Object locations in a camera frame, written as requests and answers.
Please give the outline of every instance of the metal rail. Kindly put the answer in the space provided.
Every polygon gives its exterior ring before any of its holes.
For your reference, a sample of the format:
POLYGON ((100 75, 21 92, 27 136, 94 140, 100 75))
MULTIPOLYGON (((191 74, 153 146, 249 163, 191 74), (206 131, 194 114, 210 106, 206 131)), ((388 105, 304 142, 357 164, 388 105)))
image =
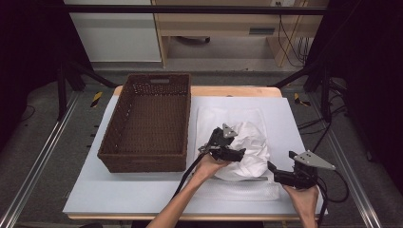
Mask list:
MULTIPOLYGON (((317 112, 317 115, 321 116, 317 97, 313 96, 310 93, 308 94, 308 96, 313 104, 315 111, 317 112)), ((373 206, 371 205, 367 194, 365 193, 365 190, 363 189, 361 183, 358 180, 358 177, 355 174, 355 171, 347 160, 347 157, 345 156, 343 149, 341 148, 340 143, 338 142, 335 132, 332 130, 332 128, 330 128, 328 131, 328 140, 329 145, 332 148, 332 152, 334 153, 334 156, 336 158, 337 166, 343 173, 349 185, 351 195, 355 200, 356 207, 358 208, 358 211, 361 214, 366 226, 369 228, 382 227, 380 220, 373 206)))
POLYGON ((201 13, 201 14, 275 14, 327 15, 346 12, 343 9, 248 6, 149 6, 149 5, 43 5, 46 10, 85 13, 201 13))
POLYGON ((53 130, 50 133, 47 142, 39 153, 35 164, 31 167, 26 179, 24 180, 24 183, 21 185, 20 190, 18 191, 6 213, 3 215, 3 217, 1 217, 0 228, 13 227, 15 222, 18 220, 18 217, 24 209, 24 206, 27 203, 33 188, 35 187, 36 182, 39 180, 39 177, 41 176, 41 173, 44 170, 45 165, 47 164, 56 143, 62 135, 68 120, 70 119, 71 113, 73 112, 74 107, 77 104, 79 96, 80 92, 72 92, 70 101, 67 105, 68 109, 65 116, 53 127, 53 130))

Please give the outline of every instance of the brown woven basket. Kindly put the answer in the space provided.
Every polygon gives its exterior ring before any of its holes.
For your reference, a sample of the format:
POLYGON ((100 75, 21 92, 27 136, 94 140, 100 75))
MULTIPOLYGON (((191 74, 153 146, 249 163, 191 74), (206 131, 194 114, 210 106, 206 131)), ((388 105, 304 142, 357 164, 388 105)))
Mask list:
POLYGON ((186 168, 189 74, 130 74, 98 158, 111 173, 186 168))

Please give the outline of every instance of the white cloth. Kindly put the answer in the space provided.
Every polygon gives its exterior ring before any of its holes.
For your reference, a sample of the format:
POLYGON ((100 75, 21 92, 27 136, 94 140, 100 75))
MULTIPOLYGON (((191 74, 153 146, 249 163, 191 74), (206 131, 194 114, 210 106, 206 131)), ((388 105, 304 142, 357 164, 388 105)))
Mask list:
POLYGON ((218 180, 208 180, 195 197, 215 200, 277 200, 278 185, 267 169, 270 153, 267 146, 265 120, 258 108, 201 106, 196 122, 196 149, 205 145, 217 127, 227 124, 238 133, 233 149, 246 148, 241 162, 232 162, 217 172, 218 180))
POLYGON ((242 161, 232 162, 216 173, 216 177, 226 181, 243 181, 258 178, 267 170, 269 151, 266 137, 250 122, 230 126, 238 136, 234 138, 231 147, 235 150, 245 148, 242 161))

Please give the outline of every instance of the human hand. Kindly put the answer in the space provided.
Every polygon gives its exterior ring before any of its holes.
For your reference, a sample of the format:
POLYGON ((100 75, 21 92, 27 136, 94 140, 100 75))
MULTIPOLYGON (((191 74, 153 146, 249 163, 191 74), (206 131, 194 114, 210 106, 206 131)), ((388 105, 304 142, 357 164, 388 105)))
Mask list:
POLYGON ((200 183, 203 183, 209 178, 213 177, 221 168, 230 163, 230 161, 217 161, 209 153, 207 153, 201 159, 198 166, 196 166, 196 171, 193 174, 192 180, 197 180, 200 183))
POLYGON ((315 209, 317 208, 317 198, 319 190, 317 186, 309 189, 296 189, 288 185, 282 185, 284 190, 290 195, 299 218, 304 227, 317 227, 315 222, 315 209))

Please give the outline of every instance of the cabinet door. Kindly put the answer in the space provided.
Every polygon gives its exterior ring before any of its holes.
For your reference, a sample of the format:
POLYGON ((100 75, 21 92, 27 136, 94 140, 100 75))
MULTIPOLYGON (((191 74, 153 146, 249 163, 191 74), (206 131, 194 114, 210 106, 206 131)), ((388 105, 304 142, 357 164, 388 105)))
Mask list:
MULTIPOLYGON (((66 4, 150 5, 148 0, 65 0, 66 4)), ((91 62, 160 62, 151 13, 71 13, 91 62)))

